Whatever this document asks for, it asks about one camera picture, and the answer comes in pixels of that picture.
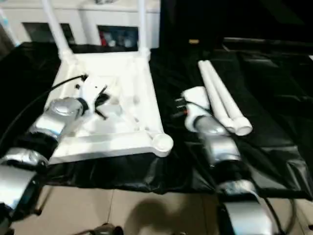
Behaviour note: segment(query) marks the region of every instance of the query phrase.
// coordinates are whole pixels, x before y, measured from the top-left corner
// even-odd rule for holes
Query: black tablecloth
[[[99,46],[72,49],[75,53],[107,50]],[[235,141],[262,193],[312,199],[313,61],[303,55],[215,51],[204,58],[152,50],[150,68],[162,123],[174,140],[170,155],[158,158],[147,153],[53,165],[49,183],[155,193],[213,193],[208,162],[197,136],[184,128],[183,118],[172,118],[174,100],[180,93],[202,85],[197,61],[207,58],[253,125],[250,135]],[[56,47],[38,43],[24,43],[0,62],[0,132],[26,104],[52,86],[59,65]],[[17,122],[1,153],[30,126],[44,104],[44,99],[37,102]]]

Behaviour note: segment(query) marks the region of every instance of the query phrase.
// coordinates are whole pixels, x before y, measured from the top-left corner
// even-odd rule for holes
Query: black cable
[[[37,98],[35,98],[33,101],[31,101],[29,104],[27,104],[22,111],[20,111],[19,114],[17,114],[17,116],[11,121],[11,123],[8,125],[8,127],[6,128],[5,132],[2,134],[1,139],[0,139],[0,147],[3,145],[3,141],[5,140],[6,136],[8,135],[8,133],[10,132],[10,130],[12,129],[12,127],[15,125],[15,123],[21,118],[21,116],[24,114],[24,112],[29,109],[32,105],[34,105],[37,101],[39,101],[40,99],[44,98],[47,94],[49,94],[51,91],[53,91],[54,89],[62,86],[63,84],[73,81],[75,79],[78,78],[82,78],[85,79],[87,76],[86,75],[80,75],[80,76],[76,76],[76,77],[72,77],[69,78],[63,82],[58,83],[57,85],[51,87],[49,90],[43,92],[40,96],[38,96]]]
[[[211,110],[206,109],[206,108],[204,108],[203,106],[201,106],[201,105],[199,105],[199,104],[197,104],[197,103],[188,101],[188,100],[186,100],[186,103],[196,105],[197,107],[201,108],[202,110],[205,110],[206,112],[208,112],[208,113],[212,116],[212,118],[213,118],[219,125],[221,125],[221,126],[224,127],[224,129],[226,130],[226,132],[227,132],[230,136],[235,136],[233,133],[231,133],[231,132],[213,115],[213,113],[211,112]],[[261,148],[256,147],[255,145],[253,145],[253,144],[250,143],[249,141],[244,140],[244,139],[242,139],[242,140],[243,140],[244,142],[246,142],[247,144],[249,144],[250,146],[252,146],[253,148],[255,148],[255,149],[261,151]],[[262,152],[263,154],[268,155],[268,153],[265,152],[265,151],[263,151],[263,150],[262,150],[261,152]],[[252,179],[252,181],[253,181],[254,185],[256,186],[256,188],[258,189],[258,191],[260,191],[260,187],[256,184],[256,182],[255,182],[253,179]],[[288,234],[290,234],[290,232],[292,231],[292,229],[293,229],[293,227],[294,227],[294,225],[295,225],[296,216],[297,216],[297,214],[296,214],[296,204],[295,204],[294,199],[290,199],[290,203],[291,203],[291,217],[290,217],[290,219],[289,219],[289,222],[288,222],[288,225],[287,225],[287,228],[286,228],[285,231],[283,230],[282,225],[281,225],[280,220],[279,220],[279,217],[278,217],[278,215],[277,215],[275,209],[273,208],[272,204],[270,203],[270,201],[269,201],[266,197],[263,197],[263,199],[264,199],[265,203],[267,204],[267,206],[268,206],[268,208],[269,208],[271,214],[273,215],[273,218],[274,218],[275,223],[276,223],[276,225],[277,225],[279,234],[280,234],[280,235],[288,235]]]

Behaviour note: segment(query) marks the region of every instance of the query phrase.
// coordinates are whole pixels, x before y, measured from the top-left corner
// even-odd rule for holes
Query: white plastic pipe
[[[147,46],[147,26],[146,26],[146,2],[138,0],[138,15],[139,15],[139,53],[143,56],[149,55]]]
[[[198,66],[202,75],[202,79],[210,99],[215,117],[232,133],[235,133],[234,121],[229,118],[226,109],[217,93],[214,84],[210,78],[209,72],[205,67],[204,61],[199,61]]]
[[[13,45],[15,47],[18,47],[20,45],[20,41],[18,40],[15,33],[13,32],[13,30],[9,24],[9,20],[7,19],[4,11],[1,8],[0,8],[0,22],[1,22],[1,25],[4,29],[4,31],[6,32],[8,37],[11,39],[11,42],[13,43]]]
[[[210,78],[212,79],[214,87],[217,90],[229,117],[234,121],[236,135],[245,136],[249,134],[252,131],[251,123],[246,117],[243,116],[242,112],[240,111],[233,97],[227,90],[225,84],[222,82],[220,76],[215,71],[211,62],[206,60],[204,64],[210,74]]]
[[[55,43],[59,50],[60,59],[62,59],[67,54],[72,54],[72,51],[68,47],[67,40],[55,16],[50,0],[42,0],[42,3],[43,3],[44,11],[48,18],[50,30],[53,34]]]

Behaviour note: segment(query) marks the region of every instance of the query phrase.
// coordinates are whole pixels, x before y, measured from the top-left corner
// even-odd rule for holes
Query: tile floor
[[[288,200],[275,199],[272,203],[282,224],[286,224]],[[13,225],[16,235],[82,235],[104,222],[122,226],[126,235],[218,234],[216,198],[210,195],[47,186],[39,200],[42,204],[41,216],[30,216]],[[291,235],[303,234],[297,221]]]

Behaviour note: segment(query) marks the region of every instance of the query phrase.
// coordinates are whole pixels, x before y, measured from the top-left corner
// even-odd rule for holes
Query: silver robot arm
[[[93,114],[96,99],[105,88],[103,79],[89,76],[78,98],[53,100],[0,159],[0,235],[7,234],[13,221],[39,213],[35,206],[45,185],[49,159],[62,137]]]
[[[185,126],[203,143],[216,183],[220,207],[218,219],[223,235],[272,235],[272,222],[260,204],[249,168],[229,132],[212,117],[203,87],[182,94],[187,108]]]

